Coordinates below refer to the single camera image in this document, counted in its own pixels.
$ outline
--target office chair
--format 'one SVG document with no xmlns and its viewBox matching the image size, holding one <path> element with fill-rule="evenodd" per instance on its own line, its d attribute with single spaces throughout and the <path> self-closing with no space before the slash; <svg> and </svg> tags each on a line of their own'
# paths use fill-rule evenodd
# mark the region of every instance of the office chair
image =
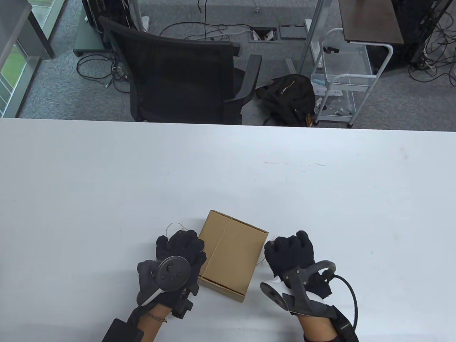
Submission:
<svg viewBox="0 0 456 342">
<path fill-rule="evenodd" d="M 164 38 L 100 22 L 130 80 L 135 121 L 242 124 L 261 56 L 251 55 L 244 72 L 233 67 L 230 42 Z"/>
</svg>

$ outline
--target black backpack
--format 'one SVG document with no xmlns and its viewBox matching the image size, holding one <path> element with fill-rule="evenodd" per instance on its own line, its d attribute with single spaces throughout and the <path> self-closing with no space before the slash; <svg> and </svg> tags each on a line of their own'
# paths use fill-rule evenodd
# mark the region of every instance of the black backpack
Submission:
<svg viewBox="0 0 456 342">
<path fill-rule="evenodd" d="M 256 96 L 271 111 L 270 119 L 282 126 L 306 127 L 314 114 L 315 94 L 306 76 L 291 74 L 274 78 L 272 84 L 255 90 Z"/>
</svg>

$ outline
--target cardboard box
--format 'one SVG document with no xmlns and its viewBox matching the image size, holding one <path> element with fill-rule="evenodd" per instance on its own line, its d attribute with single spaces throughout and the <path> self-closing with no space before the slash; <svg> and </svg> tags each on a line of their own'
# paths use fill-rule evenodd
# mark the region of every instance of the cardboard box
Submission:
<svg viewBox="0 0 456 342">
<path fill-rule="evenodd" d="M 207 261 L 199 282 L 243 302 L 268 232 L 211 210 L 199 238 Z"/>
</svg>

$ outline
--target hand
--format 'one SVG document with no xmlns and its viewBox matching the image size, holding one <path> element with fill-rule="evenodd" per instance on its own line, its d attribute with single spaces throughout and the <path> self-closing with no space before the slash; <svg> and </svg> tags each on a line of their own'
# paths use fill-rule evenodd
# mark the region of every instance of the hand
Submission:
<svg viewBox="0 0 456 342">
<path fill-rule="evenodd" d="M 303 230 L 289 238 L 278 237 L 274 241 L 268 241 L 264 246 L 264 256 L 275 276 L 283 281 L 283 274 L 296 267 L 306 269 L 315 263 L 312 242 Z M 331 294 L 327 282 L 319 273 L 314 273 L 309 284 L 305 286 L 306 291 L 315 293 L 322 299 Z"/>
<path fill-rule="evenodd" d="M 190 276 L 179 290 L 159 294 L 153 301 L 164 306 L 172 308 L 180 299 L 182 292 L 198 280 L 201 266 L 206 262 L 206 253 L 204 250 L 204 241 L 198 239 L 194 230 L 179 230 L 168 241 L 164 235 L 157 239 L 155 255 L 158 260 L 164 260 L 170 256 L 178 255 L 183 257 L 190 264 Z"/>
</svg>

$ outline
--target grass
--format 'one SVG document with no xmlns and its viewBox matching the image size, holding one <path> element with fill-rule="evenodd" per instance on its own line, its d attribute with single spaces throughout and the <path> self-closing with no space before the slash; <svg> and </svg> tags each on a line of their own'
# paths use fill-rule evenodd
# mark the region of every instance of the grass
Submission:
<svg viewBox="0 0 456 342">
<path fill-rule="evenodd" d="M 12 87 L 16 86 L 25 64 L 25 58 L 21 55 L 19 49 L 14 46 L 1 70 L 1 73 Z"/>
</svg>

